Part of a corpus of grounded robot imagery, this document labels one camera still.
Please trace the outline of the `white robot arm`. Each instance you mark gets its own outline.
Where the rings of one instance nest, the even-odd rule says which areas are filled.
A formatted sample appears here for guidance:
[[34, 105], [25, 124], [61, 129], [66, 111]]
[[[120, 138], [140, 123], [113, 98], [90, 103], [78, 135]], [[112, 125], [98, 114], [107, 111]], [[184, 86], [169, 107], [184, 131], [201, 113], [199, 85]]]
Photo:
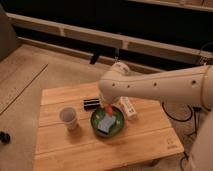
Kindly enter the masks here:
[[130, 75], [125, 63], [116, 62], [101, 77], [98, 88], [103, 104], [113, 104], [125, 96], [202, 108], [208, 115], [189, 154], [186, 171], [213, 171], [213, 65]]

